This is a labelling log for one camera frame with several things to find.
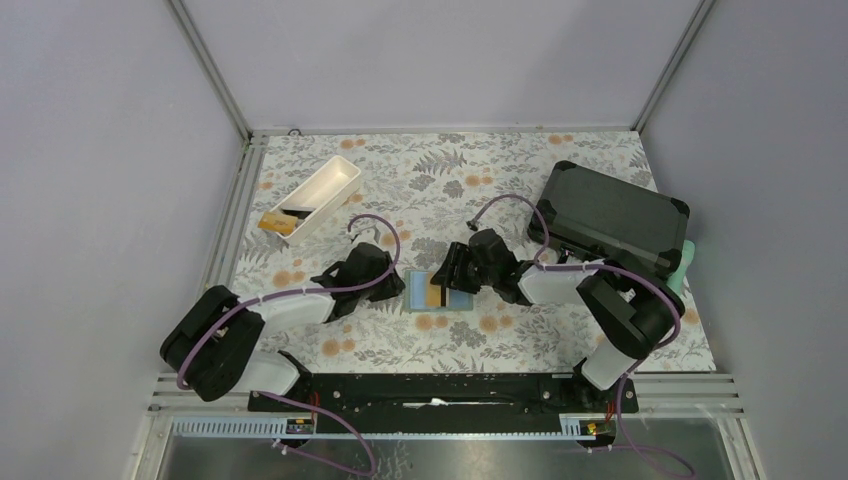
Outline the green card holder wallet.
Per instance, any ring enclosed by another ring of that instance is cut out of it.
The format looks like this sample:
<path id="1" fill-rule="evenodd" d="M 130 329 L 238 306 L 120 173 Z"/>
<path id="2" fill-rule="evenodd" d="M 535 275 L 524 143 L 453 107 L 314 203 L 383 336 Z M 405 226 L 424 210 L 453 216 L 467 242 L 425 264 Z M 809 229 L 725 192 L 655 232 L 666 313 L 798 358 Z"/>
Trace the green card holder wallet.
<path id="1" fill-rule="evenodd" d="M 431 283 L 433 272 L 407 270 L 403 309 L 408 312 L 464 312 L 473 310 L 473 296 Z"/>

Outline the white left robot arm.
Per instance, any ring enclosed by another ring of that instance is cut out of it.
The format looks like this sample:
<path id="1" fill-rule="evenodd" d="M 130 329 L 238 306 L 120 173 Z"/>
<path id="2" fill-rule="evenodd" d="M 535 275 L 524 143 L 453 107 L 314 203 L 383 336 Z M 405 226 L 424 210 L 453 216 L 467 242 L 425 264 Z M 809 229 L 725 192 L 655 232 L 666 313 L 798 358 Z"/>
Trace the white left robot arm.
<path id="1" fill-rule="evenodd" d="M 284 352 L 258 349 L 260 339 L 352 314 L 360 302 L 379 302 L 403 293 L 405 283 L 391 255 L 357 244 L 303 286 L 240 301 L 223 285 L 209 288 L 166 336 L 159 355 L 181 378 L 179 388 L 205 402 L 231 392 L 269 391 L 288 411 L 309 401 L 302 367 Z"/>

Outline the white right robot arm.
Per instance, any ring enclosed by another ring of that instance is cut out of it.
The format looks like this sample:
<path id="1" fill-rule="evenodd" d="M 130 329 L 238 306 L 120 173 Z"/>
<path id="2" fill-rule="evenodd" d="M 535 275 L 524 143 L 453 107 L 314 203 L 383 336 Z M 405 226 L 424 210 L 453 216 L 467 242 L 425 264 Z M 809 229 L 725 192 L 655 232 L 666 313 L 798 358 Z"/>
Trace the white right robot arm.
<path id="1" fill-rule="evenodd" d="M 492 229 L 452 243 L 430 282 L 470 295 L 488 287 L 515 305 L 584 305 L 605 336 L 575 369 L 582 378 L 573 396 L 589 412 L 607 405 L 612 386 L 679 331 L 685 313 L 679 295 L 627 251 L 544 265 L 518 259 Z"/>

